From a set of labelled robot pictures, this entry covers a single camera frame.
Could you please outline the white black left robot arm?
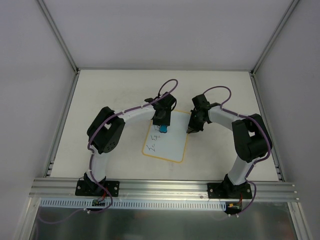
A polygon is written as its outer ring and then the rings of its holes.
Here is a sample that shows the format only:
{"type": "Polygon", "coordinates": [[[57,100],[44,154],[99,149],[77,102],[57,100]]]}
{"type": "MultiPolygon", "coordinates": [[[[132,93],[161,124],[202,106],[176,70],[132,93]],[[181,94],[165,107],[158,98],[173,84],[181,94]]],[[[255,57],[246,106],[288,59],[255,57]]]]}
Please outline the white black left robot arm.
{"type": "Polygon", "coordinates": [[[81,181],[82,195],[101,196],[105,193],[106,155],[117,146],[126,125],[140,120],[152,120],[160,133],[166,133],[171,123],[171,112],[176,105],[176,98],[165,92],[162,96],[145,99],[141,106],[118,113],[107,106],[103,107],[86,132],[91,157],[89,169],[81,181]]]}

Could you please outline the yellow framed small whiteboard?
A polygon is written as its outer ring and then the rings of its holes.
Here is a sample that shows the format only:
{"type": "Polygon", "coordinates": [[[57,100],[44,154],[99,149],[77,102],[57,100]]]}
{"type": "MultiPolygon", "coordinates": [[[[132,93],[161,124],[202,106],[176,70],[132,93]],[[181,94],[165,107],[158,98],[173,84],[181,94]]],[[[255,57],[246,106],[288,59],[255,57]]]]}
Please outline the yellow framed small whiteboard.
{"type": "Polygon", "coordinates": [[[160,127],[150,124],[142,154],[168,162],[180,164],[184,160],[188,142],[188,123],[191,114],[174,110],[171,112],[170,126],[167,132],[160,132],[160,127]]]}

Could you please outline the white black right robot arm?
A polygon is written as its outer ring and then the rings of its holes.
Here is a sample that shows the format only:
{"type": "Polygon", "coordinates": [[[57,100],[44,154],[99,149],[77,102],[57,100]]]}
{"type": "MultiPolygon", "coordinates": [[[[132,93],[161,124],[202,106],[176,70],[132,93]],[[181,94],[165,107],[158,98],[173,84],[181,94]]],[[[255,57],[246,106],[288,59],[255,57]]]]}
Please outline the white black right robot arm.
{"type": "Polygon", "coordinates": [[[187,133],[204,130],[205,123],[219,124],[232,131],[236,159],[231,170],[220,183],[208,183],[209,199],[253,198],[247,178],[254,164],[268,158],[272,141],[259,114],[244,116],[223,108],[219,103],[210,103],[204,94],[192,98],[194,108],[188,123],[187,133]]]}

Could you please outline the blue black whiteboard eraser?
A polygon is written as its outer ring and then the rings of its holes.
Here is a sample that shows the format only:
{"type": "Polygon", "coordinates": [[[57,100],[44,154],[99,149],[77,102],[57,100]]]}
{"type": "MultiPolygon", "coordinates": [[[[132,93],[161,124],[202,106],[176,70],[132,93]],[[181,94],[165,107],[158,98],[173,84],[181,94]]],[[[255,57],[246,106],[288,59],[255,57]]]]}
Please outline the blue black whiteboard eraser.
{"type": "Polygon", "coordinates": [[[168,132],[168,126],[167,125],[161,125],[159,127],[159,132],[160,133],[167,133],[168,132]]]}

